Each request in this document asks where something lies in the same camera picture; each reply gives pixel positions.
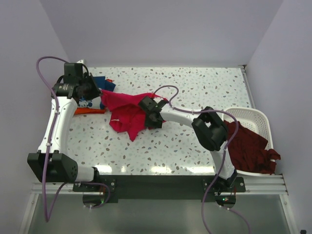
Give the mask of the pink t shirt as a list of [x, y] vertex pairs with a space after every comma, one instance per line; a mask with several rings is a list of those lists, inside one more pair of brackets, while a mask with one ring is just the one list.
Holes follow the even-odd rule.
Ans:
[[101, 102], [111, 112], [110, 126], [117, 133], [126, 132], [131, 141], [145, 127], [145, 112], [139, 107], [139, 102], [144, 98], [157, 98], [153, 93], [128, 95], [102, 90]]

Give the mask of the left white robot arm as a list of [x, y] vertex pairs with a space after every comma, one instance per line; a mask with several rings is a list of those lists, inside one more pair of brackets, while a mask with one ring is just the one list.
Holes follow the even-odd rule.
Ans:
[[101, 90], [83, 63], [65, 63], [64, 74], [51, 87], [51, 112], [47, 128], [35, 153], [27, 163], [41, 182], [84, 182], [89, 191], [101, 186], [92, 166], [79, 166], [68, 152], [68, 135], [73, 115], [81, 98], [92, 100]]

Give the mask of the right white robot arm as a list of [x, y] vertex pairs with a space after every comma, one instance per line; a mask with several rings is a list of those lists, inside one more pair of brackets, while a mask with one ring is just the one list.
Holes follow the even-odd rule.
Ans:
[[163, 122], [171, 121], [192, 128], [200, 145], [212, 155], [216, 172], [215, 186], [224, 192], [234, 186], [237, 172], [228, 150], [229, 129], [218, 115], [221, 111], [211, 107], [201, 111], [183, 110], [167, 100], [156, 101], [148, 96], [138, 106], [146, 115], [146, 127], [161, 128]]

